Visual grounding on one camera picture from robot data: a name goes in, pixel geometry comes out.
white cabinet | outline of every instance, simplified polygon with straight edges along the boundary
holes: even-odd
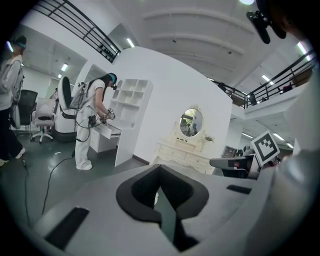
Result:
[[[93,129],[95,132],[92,133],[90,146],[96,152],[118,146],[115,166],[133,156],[152,89],[153,84],[149,80],[120,80],[109,105],[113,108],[115,119],[108,120],[108,126],[100,124]],[[178,153],[175,156],[184,158]]]
[[[175,143],[158,141],[155,149],[154,159],[151,164],[158,164],[159,159],[164,161],[175,161],[182,166],[191,166],[200,173],[211,175],[214,167],[209,164],[210,159],[198,155],[194,151],[177,148]]]

backpack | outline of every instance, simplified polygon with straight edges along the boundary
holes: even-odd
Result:
[[[20,65],[18,77],[16,79],[15,84],[12,87],[12,95],[13,95],[12,102],[14,104],[18,104],[18,102],[20,100],[20,92],[21,92],[21,88],[24,86],[24,78],[25,78],[25,76],[24,76],[24,72],[22,69],[22,65]]]
[[[88,88],[89,88],[89,83],[82,82],[79,86],[78,89],[76,90],[76,93],[70,103],[69,108],[74,109],[74,110],[80,110],[84,103],[88,100],[87,95],[88,95]]]
[[[13,85],[12,88],[7,88],[2,83],[2,80],[7,79],[7,76],[8,76],[10,69],[11,69],[11,66],[17,61],[20,63],[20,69],[19,69],[17,79],[16,79],[15,84]],[[24,74],[23,74],[23,70],[22,70],[21,61],[19,59],[14,59],[13,61],[7,61],[5,64],[2,65],[1,71],[0,71],[0,93],[7,93],[9,90],[11,90],[12,94],[13,94],[13,100],[15,102],[18,102],[20,99],[20,90],[21,90],[21,87],[23,84],[23,79],[24,79]]]

white backpack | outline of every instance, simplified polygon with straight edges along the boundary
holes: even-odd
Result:
[[[79,85],[78,90],[76,90],[76,93],[70,103],[70,109],[80,110],[83,107],[84,103],[88,101],[88,87],[88,82],[82,82]]]

white vanity dresser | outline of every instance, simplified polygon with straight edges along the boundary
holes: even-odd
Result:
[[[215,168],[210,166],[210,158],[204,156],[203,149],[206,143],[214,143],[214,139],[206,136],[202,126],[200,108],[193,106],[188,109],[181,119],[175,122],[168,138],[157,141],[150,164],[178,164],[211,175]]]

jeans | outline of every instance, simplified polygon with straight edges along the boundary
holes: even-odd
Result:
[[[0,110],[0,159],[5,161],[9,160],[10,156],[15,158],[23,148],[10,130],[9,114],[10,108]]]

